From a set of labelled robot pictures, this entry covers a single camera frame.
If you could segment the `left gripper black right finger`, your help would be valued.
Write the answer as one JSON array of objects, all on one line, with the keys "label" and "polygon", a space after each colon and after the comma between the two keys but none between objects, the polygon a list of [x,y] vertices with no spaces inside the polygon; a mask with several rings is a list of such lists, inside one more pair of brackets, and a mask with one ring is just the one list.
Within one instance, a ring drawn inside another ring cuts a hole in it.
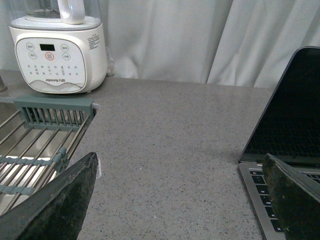
[{"label": "left gripper black right finger", "polygon": [[262,171],[285,238],[318,240],[320,184],[269,153],[265,155]]}]

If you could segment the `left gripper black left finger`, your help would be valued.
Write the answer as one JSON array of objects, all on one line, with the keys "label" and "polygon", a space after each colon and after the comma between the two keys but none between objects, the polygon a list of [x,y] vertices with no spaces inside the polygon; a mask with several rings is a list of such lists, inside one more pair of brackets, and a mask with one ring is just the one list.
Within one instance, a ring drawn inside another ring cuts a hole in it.
[{"label": "left gripper black left finger", "polygon": [[0,217],[2,240],[75,240],[82,229],[98,169],[90,152]]}]

